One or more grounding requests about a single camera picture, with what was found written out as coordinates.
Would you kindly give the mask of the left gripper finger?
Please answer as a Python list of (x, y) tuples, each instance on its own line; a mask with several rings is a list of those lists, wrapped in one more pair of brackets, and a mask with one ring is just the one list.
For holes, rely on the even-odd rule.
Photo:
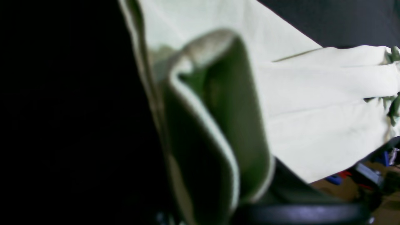
[(260, 200), (239, 207), (233, 225), (367, 225), (371, 212), (361, 203), (327, 195), (301, 180), (279, 159), (272, 183)]

